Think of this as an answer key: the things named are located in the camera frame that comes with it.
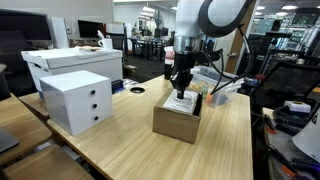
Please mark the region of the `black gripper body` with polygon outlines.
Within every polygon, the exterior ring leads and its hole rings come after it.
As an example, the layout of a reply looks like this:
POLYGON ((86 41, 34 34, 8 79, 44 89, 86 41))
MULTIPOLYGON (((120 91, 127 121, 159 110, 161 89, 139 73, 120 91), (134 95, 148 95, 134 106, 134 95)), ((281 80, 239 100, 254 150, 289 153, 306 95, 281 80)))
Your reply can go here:
POLYGON ((175 54, 174 67, 170 82, 178 91, 184 91, 189 85, 192 77, 190 70, 194 67, 193 54, 175 54))

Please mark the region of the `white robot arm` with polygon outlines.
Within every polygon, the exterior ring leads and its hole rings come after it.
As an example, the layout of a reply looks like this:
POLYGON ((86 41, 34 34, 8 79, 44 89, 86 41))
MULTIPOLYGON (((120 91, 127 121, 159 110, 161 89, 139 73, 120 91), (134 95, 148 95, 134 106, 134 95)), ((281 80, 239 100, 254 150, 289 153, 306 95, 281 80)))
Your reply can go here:
POLYGON ((200 34, 224 37, 240 26, 253 0, 178 0, 170 82, 183 99, 193 75, 193 56, 200 51, 200 34))

